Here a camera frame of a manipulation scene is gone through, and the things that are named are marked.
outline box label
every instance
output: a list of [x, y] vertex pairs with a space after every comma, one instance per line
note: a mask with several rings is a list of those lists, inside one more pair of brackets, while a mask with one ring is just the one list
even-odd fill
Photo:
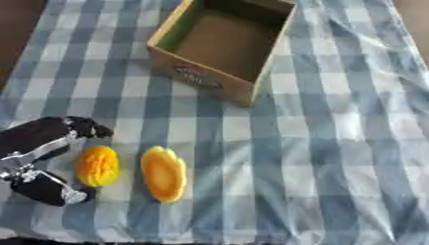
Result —
[[182, 78], [185, 78], [188, 82], [198, 85], [200, 87], [210, 89], [222, 88], [222, 84], [220, 84], [214, 78], [210, 78], [207, 72], [200, 70], [197, 67], [177, 65], [174, 66], [174, 71]]

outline blue and white checkered tablecloth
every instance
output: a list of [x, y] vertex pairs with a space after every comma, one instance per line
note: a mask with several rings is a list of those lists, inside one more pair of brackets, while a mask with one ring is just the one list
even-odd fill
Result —
[[[391, 0], [301, 0], [253, 108], [153, 73], [145, 43], [178, 0], [50, 0], [0, 98], [0, 127], [42, 116], [114, 128], [45, 166], [74, 181], [86, 146], [112, 145], [119, 181], [52, 208], [0, 185], [0, 234], [61, 241], [424, 244], [428, 72]], [[155, 202], [141, 152], [188, 163]]]

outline orange peel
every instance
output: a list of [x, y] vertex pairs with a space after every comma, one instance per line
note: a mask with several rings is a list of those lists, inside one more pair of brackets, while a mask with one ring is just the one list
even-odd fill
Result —
[[161, 202], [177, 201], [186, 187], [186, 164], [174, 151], [161, 146], [148, 149], [141, 158], [141, 171], [150, 193]]

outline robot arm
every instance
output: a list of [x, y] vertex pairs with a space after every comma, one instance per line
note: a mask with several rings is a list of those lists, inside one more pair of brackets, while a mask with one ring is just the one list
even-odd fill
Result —
[[33, 200], [54, 206], [84, 202], [93, 189], [74, 190], [65, 180], [34, 168], [38, 161], [65, 153], [79, 138], [111, 137], [113, 131], [82, 117], [46, 117], [0, 132], [0, 179]]

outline open cardboard box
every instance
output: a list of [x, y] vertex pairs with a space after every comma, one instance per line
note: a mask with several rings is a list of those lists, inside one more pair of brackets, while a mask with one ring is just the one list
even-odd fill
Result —
[[294, 10], [290, 0], [183, 0], [147, 44], [153, 66], [250, 106]]

